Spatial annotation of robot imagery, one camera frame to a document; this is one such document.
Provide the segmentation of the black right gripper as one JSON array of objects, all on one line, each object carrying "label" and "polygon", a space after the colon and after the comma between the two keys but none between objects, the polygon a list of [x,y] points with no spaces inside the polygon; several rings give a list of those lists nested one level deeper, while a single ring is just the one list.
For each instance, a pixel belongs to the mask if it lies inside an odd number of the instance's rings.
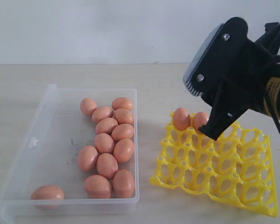
[{"label": "black right gripper", "polygon": [[212,110],[198,130],[217,140],[248,109],[271,116],[272,106],[280,117],[279,44],[248,42],[232,62],[212,93]]}]

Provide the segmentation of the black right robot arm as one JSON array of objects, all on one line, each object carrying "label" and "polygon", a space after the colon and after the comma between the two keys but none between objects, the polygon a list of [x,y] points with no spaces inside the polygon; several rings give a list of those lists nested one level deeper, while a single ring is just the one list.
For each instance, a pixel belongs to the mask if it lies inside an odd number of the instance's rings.
[{"label": "black right robot arm", "polygon": [[280,55],[276,49],[247,43],[231,59],[212,66],[217,81],[202,94],[212,109],[199,131],[213,140],[247,110],[280,121]]}]

